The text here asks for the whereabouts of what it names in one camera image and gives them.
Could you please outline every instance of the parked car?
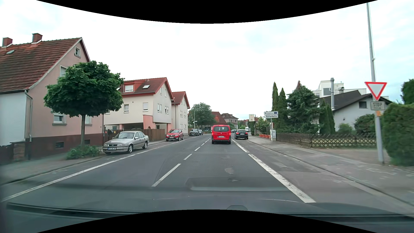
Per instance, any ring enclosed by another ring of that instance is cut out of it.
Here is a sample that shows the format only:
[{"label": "parked car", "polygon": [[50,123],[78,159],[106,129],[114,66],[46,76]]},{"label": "parked car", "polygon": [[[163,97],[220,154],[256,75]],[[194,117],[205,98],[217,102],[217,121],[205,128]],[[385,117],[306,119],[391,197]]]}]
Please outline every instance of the parked car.
[{"label": "parked car", "polygon": [[132,153],[134,149],[148,147],[149,137],[141,131],[123,131],[119,132],[115,137],[105,142],[102,151],[105,154],[112,152],[128,152]]},{"label": "parked car", "polygon": [[231,144],[231,130],[228,125],[213,125],[211,131],[211,144],[215,143],[228,143]]},{"label": "parked car", "polygon": [[198,129],[191,129],[191,131],[188,133],[189,136],[199,136],[200,132]]},{"label": "parked car", "polygon": [[184,139],[184,133],[181,129],[172,129],[165,136],[165,141],[170,141],[170,140],[180,141],[183,139]]},{"label": "parked car", "polygon": [[239,138],[244,138],[248,140],[249,139],[248,132],[244,129],[237,130],[237,132],[234,134],[234,139],[239,139]]}]

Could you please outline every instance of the asphalt road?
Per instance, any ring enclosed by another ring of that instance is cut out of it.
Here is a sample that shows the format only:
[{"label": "asphalt road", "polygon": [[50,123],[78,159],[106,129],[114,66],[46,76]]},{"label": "asphalt road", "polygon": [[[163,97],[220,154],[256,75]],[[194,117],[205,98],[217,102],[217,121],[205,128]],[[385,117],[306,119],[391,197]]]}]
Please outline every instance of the asphalt road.
[{"label": "asphalt road", "polygon": [[232,137],[230,145],[212,144],[211,135],[185,136],[180,142],[110,155],[3,185],[2,192],[3,204],[10,201],[58,208],[136,211],[136,206],[122,200],[229,195],[414,213],[410,206],[386,195],[249,140]]}]

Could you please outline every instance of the tree trunk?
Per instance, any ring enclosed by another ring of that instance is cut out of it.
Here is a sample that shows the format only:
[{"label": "tree trunk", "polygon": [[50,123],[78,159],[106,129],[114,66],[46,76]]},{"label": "tree trunk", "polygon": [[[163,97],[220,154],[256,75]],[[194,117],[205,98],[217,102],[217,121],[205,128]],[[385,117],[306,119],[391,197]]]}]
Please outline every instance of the tree trunk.
[{"label": "tree trunk", "polygon": [[85,146],[85,114],[81,115],[82,116],[82,124],[81,124],[81,129],[80,129],[80,146],[84,147]]}]

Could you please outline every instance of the metal chimney pipe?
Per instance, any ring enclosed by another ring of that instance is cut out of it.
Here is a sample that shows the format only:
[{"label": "metal chimney pipe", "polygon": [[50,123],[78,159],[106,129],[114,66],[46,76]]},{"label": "metal chimney pipe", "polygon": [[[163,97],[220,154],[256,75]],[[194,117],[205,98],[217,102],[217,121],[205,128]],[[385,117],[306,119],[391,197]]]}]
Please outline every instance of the metal chimney pipe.
[{"label": "metal chimney pipe", "polygon": [[334,102],[334,78],[331,78],[331,109],[335,109],[335,102]]}]

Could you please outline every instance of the red car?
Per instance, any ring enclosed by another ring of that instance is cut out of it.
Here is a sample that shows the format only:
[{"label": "red car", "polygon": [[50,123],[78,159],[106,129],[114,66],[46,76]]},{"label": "red car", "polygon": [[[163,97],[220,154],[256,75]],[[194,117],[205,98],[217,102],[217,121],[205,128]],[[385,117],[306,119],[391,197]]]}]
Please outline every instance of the red car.
[{"label": "red car", "polygon": [[213,125],[211,130],[211,144],[228,143],[231,144],[231,131],[228,125]]},{"label": "red car", "polygon": [[181,141],[184,139],[184,133],[181,129],[172,129],[167,133],[165,137],[166,137],[165,141],[170,141],[170,140]]}]

